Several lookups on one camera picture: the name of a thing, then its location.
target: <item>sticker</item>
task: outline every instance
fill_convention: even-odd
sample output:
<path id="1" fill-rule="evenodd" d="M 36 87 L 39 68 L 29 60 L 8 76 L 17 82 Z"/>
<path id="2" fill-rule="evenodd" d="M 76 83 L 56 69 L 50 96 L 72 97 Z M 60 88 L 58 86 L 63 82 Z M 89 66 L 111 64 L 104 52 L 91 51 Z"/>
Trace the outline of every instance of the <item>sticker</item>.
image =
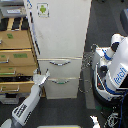
<path id="1" fill-rule="evenodd" d="M 1 55 L 1 58 L 6 58 L 6 56 L 5 55 Z"/>
<path id="2" fill-rule="evenodd" d="M 49 17 L 49 6 L 47 3 L 38 3 L 37 10 L 39 17 Z"/>
<path id="3" fill-rule="evenodd" d="M 13 68 L 8 68 L 9 70 L 13 69 Z"/>
<path id="4" fill-rule="evenodd" d="M 28 58 L 26 53 L 13 54 L 14 58 Z"/>
<path id="5" fill-rule="evenodd" d="M 20 14 L 20 9 L 7 10 L 9 14 Z"/>
<path id="6" fill-rule="evenodd" d="M 13 35 L 11 33 L 7 34 L 9 39 L 13 39 Z"/>

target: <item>floor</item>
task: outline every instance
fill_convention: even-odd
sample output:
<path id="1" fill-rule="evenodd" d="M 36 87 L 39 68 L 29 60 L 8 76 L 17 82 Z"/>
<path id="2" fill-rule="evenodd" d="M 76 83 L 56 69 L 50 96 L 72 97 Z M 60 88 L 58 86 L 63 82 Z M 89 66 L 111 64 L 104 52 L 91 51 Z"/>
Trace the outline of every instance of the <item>floor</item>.
<path id="1" fill-rule="evenodd" d="M 111 36 L 114 33 L 126 36 L 120 23 L 120 12 L 127 7 L 128 0 L 125 0 L 124 3 L 120 2 L 120 0 L 105 0 L 103 3 L 101 0 L 92 0 L 89 27 L 86 35 L 86 53 L 91 53 L 93 44 L 100 47 L 110 46 Z M 90 89 L 88 93 L 88 82 L 86 80 L 90 81 L 90 78 L 87 77 L 88 69 L 85 65 L 80 74 L 81 79 L 84 80 L 80 80 L 77 99 L 47 100 L 41 98 L 24 128 L 36 128 L 45 125 L 79 125 L 82 128 L 92 128 L 91 115 L 98 117 L 99 124 L 103 128 L 106 120 L 101 114 L 101 108 L 98 109 L 97 107 L 95 97 L 93 97 L 93 92 L 90 89 L 91 86 L 88 88 Z M 0 103 L 0 124 L 11 118 L 11 112 L 17 106 Z M 111 110 L 102 109 L 102 111 L 107 114 Z"/>

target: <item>wooden cabinet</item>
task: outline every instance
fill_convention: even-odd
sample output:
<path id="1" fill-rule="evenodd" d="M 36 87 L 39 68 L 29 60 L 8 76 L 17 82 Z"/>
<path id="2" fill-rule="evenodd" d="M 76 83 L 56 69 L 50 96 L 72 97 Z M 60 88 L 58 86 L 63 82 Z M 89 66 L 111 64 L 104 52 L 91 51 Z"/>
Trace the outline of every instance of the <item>wooden cabinet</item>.
<path id="1" fill-rule="evenodd" d="M 23 18 L 19 21 L 19 30 L 11 30 L 15 18 L 8 20 L 6 31 L 0 31 L 0 79 L 31 77 L 38 68 L 30 31 L 21 30 Z M 33 81 L 0 82 L 0 94 L 30 93 Z"/>

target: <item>refrigerator door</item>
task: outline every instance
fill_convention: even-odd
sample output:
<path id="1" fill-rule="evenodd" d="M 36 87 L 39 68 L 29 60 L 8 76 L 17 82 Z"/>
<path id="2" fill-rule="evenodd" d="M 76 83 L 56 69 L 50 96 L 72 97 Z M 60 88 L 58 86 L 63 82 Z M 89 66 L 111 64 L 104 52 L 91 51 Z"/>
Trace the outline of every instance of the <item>refrigerator door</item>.
<path id="1" fill-rule="evenodd" d="M 33 18 L 38 59 L 83 56 L 91 0 L 24 2 L 32 31 Z"/>

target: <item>green label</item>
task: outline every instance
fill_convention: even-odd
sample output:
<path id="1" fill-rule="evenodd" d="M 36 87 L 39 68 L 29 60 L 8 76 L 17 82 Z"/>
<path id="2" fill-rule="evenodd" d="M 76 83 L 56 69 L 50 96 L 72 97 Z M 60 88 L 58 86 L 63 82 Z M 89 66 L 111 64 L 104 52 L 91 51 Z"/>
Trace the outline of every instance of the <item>green label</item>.
<path id="1" fill-rule="evenodd" d="M 6 56 L 5 55 L 1 55 L 1 58 L 6 58 Z"/>
<path id="2" fill-rule="evenodd" d="M 13 54 L 14 58 L 28 58 L 26 53 Z"/>
<path id="3" fill-rule="evenodd" d="M 13 69 L 13 68 L 8 68 L 9 70 Z"/>
<path id="4" fill-rule="evenodd" d="M 9 39 L 13 39 L 13 35 L 11 33 L 7 34 Z"/>

